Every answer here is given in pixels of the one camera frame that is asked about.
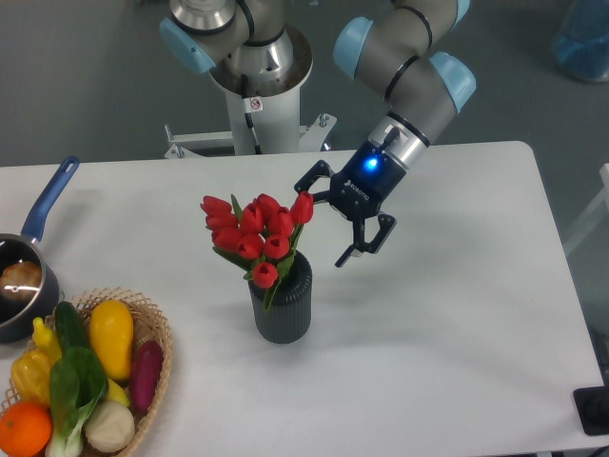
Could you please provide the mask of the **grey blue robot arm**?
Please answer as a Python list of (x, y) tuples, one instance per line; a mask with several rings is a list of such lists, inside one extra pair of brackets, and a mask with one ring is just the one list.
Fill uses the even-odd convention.
[[(235, 152), (295, 152), (303, 142), (300, 89), (312, 69), (305, 37), (281, 1), (173, 1), (162, 39), (186, 68), (209, 74), (226, 96)], [(296, 184), (353, 226), (344, 257), (375, 253), (395, 227), (383, 201), (462, 110), (473, 73), (432, 46), (467, 13), (465, 1), (397, 1), (381, 22), (358, 17), (341, 31), (336, 65), (378, 93), (389, 111), (339, 171), (319, 162)]]

